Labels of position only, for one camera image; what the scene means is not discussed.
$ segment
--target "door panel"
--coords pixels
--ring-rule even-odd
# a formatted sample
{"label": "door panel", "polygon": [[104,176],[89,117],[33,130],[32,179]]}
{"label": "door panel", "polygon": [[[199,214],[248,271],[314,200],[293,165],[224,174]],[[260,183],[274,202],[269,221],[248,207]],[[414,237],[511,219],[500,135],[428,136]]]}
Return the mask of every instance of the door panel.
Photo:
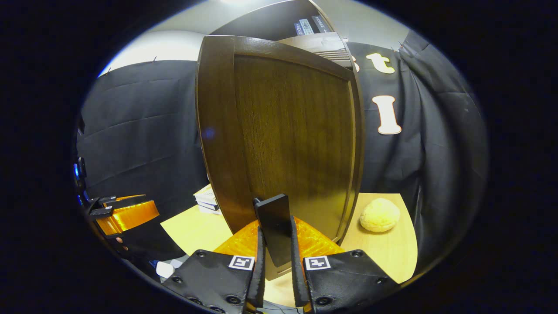
{"label": "door panel", "polygon": [[292,215],[343,237],[362,176],[353,72],[274,41],[206,36],[196,100],[209,179],[233,233],[256,219],[252,199],[284,193]]}

